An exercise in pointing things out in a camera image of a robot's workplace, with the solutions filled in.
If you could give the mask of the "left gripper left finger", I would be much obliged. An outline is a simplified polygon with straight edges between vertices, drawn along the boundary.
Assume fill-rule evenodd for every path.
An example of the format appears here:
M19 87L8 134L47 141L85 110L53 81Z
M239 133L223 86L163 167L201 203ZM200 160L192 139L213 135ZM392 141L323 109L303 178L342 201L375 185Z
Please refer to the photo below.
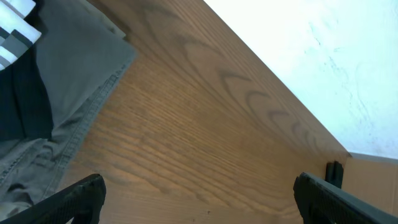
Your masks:
M1 224L98 224L106 197L99 174L91 174Z

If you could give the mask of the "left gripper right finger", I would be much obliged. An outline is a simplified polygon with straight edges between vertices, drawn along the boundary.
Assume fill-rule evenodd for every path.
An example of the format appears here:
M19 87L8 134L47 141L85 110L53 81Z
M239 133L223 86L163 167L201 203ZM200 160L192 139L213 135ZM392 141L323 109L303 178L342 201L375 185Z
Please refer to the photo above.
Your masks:
M312 174L301 173L293 190L304 224L397 224L397 217Z

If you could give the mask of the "white t-shirt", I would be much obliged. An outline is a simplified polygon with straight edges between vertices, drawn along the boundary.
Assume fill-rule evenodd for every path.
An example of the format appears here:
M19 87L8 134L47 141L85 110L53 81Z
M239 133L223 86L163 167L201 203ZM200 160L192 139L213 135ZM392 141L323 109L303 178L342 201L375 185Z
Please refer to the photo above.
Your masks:
M35 7L33 0L1 0L1 70L12 65L42 35L25 20Z

